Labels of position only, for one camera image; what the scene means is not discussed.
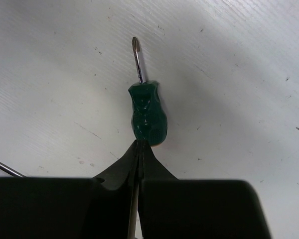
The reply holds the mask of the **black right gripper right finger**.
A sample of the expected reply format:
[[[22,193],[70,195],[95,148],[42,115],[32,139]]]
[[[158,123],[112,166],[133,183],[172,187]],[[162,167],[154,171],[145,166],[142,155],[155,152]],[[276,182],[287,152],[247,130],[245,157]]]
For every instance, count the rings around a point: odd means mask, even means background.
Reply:
[[[177,179],[139,145],[139,206],[145,239],[269,239],[260,200],[243,180]]]

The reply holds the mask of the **stubby green orange screwdriver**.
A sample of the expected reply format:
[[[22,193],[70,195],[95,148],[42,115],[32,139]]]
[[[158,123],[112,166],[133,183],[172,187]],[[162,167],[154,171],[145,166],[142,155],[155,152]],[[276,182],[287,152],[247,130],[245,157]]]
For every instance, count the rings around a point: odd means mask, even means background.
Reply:
[[[139,81],[128,92],[132,100],[131,125],[136,139],[147,140],[151,146],[164,142],[167,136],[167,117],[158,94],[159,83],[146,79],[141,45],[132,38],[132,48]]]

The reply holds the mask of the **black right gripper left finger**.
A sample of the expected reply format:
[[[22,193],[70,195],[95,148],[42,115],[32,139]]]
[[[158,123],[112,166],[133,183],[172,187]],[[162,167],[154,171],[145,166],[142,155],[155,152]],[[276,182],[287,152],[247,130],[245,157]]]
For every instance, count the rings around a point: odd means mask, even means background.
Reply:
[[[0,177],[0,239],[132,239],[141,142],[92,178]]]

